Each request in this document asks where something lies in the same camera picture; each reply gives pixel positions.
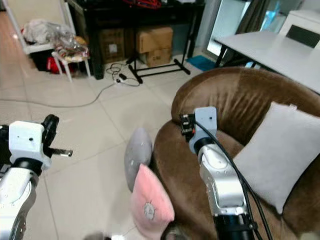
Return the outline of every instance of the cushion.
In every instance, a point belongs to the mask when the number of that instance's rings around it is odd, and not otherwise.
[[[124,154],[124,170],[127,185],[132,192],[140,164],[149,165],[152,156],[152,141],[147,131],[137,128],[132,134]]]
[[[250,142],[234,161],[253,190],[277,212],[320,152],[320,118],[271,103]]]
[[[141,164],[131,195],[131,212],[139,232],[157,240],[175,219],[174,208],[157,176]]]

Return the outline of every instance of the brown upholstery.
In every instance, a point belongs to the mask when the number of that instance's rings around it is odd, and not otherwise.
[[[177,92],[172,120],[159,131],[154,144],[153,168],[166,188],[179,223],[192,239],[216,239],[206,188],[199,175],[196,155],[181,136],[179,114],[197,107],[218,109],[218,139],[235,156],[260,125],[270,103],[294,104],[320,117],[320,96],[306,87],[268,71],[242,67],[202,73]],[[303,232],[320,230],[320,157],[303,173],[292,190],[283,215],[261,201],[274,239],[294,239]],[[259,213],[252,211],[262,237]]]

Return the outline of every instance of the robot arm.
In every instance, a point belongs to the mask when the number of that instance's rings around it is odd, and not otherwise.
[[[211,214],[221,240],[253,240],[256,224],[250,220],[245,190],[237,172],[222,149],[196,123],[213,136],[217,133],[215,107],[196,108],[181,115],[182,135],[197,154],[200,176],[206,185]]]
[[[58,122],[58,117],[49,115],[41,124],[15,121],[8,128],[0,128],[1,148],[10,150],[12,163],[0,179],[0,240],[23,239],[39,176],[50,168],[53,154],[72,155],[72,150],[49,147]]]

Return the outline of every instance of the pink pillow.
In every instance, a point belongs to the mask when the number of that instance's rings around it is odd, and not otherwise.
[[[140,164],[131,195],[131,212],[139,232],[149,239],[160,239],[175,219],[174,208],[157,176]]]

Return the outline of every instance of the electrical cord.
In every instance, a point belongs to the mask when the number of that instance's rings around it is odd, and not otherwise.
[[[115,76],[120,75],[121,68],[122,67],[126,67],[127,65],[128,64],[114,62],[105,70],[105,72],[112,76],[112,80],[114,82],[121,83],[121,84],[130,86],[130,87],[139,87],[140,83],[136,79],[134,79],[132,77],[125,77],[125,79],[123,79],[123,80],[134,80],[134,81],[138,82],[137,84],[127,83],[127,82],[121,81],[121,80],[117,81],[117,79],[115,79]]]
[[[110,65],[109,68],[107,68],[105,70],[105,72],[107,74],[110,74],[112,75],[112,80],[114,81],[114,83],[104,87],[103,89],[101,89],[101,91],[98,93],[98,95],[95,97],[94,100],[92,100],[91,102],[88,102],[88,103],[85,103],[85,104],[81,104],[81,105],[74,105],[74,106],[65,106],[65,105],[52,105],[52,104],[47,104],[47,103],[42,103],[42,102],[37,102],[37,101],[29,101],[29,100],[16,100],[16,99],[6,99],[6,98],[0,98],[0,101],[2,102],[14,102],[14,103],[28,103],[28,104],[35,104],[35,105],[40,105],[40,106],[44,106],[44,107],[50,107],[50,108],[66,108],[66,109],[69,109],[69,108],[81,108],[81,107],[86,107],[86,106],[89,106],[93,103],[95,103],[100,95],[102,94],[102,92],[110,87],[112,87],[113,85],[115,85],[116,83],[116,80],[115,80],[115,76],[118,75],[121,71],[121,67],[123,66],[127,66],[127,64],[122,64],[122,63],[112,63]],[[132,77],[128,77],[126,78],[126,80],[134,80],[134,81],[137,81],[136,79],[132,78]],[[124,81],[120,81],[120,82],[117,82],[117,83],[120,83],[120,84],[124,84],[124,85],[127,85],[127,86],[130,86],[130,87],[139,87],[140,86],[140,83],[138,84],[130,84],[130,83],[127,83],[127,82],[124,82]]]
[[[212,135],[211,132],[209,132],[201,123],[195,121],[195,124],[197,124],[203,131],[205,131],[206,134],[209,135],[209,137],[214,141],[215,144],[218,145],[218,147],[223,151],[223,153],[225,154],[225,156],[228,158],[228,160],[230,161],[232,167],[234,168],[235,172],[237,173],[238,177],[241,179],[241,181],[245,184],[245,186],[247,187],[247,189],[249,190],[249,192],[251,193],[253,200],[259,210],[259,214],[261,216],[262,222],[263,222],[263,226],[265,229],[265,232],[267,234],[267,237],[269,240],[273,240],[273,237],[271,235],[270,229],[269,229],[269,225],[267,223],[264,211],[261,207],[261,204],[256,196],[256,194],[254,193],[253,189],[251,188],[251,186],[249,185],[249,183],[247,182],[247,180],[245,179],[245,177],[242,175],[242,173],[239,171],[239,169],[237,168],[236,164],[234,163],[233,159],[229,156],[229,154],[227,153],[227,151],[225,150],[225,148],[221,145],[221,143],[217,140],[217,138],[215,136]],[[249,199],[247,200],[248,194],[244,194],[245,200],[247,201],[247,206],[248,209],[250,209],[250,202]],[[251,215],[250,217],[253,220],[253,215],[251,210],[249,211],[249,215]],[[254,230],[254,233],[256,234],[257,238],[260,240],[261,235],[259,234],[259,231],[257,229]]]
[[[98,95],[95,97],[94,100],[92,100],[91,102],[85,103],[85,104],[81,104],[81,105],[74,105],[74,106],[59,106],[59,105],[51,105],[51,104],[46,104],[46,103],[41,103],[41,102],[37,102],[37,101],[28,101],[28,100],[15,100],[15,99],[1,99],[0,101],[3,102],[15,102],[15,103],[28,103],[28,104],[36,104],[36,105],[40,105],[40,106],[44,106],[44,107],[50,107],[50,108],[81,108],[81,107],[85,107],[88,105],[91,105],[93,103],[95,103],[98,98],[100,97],[100,95],[102,94],[102,92],[108,88],[110,88],[111,86],[115,85],[115,83],[112,83],[109,86],[104,87],[99,93]]]

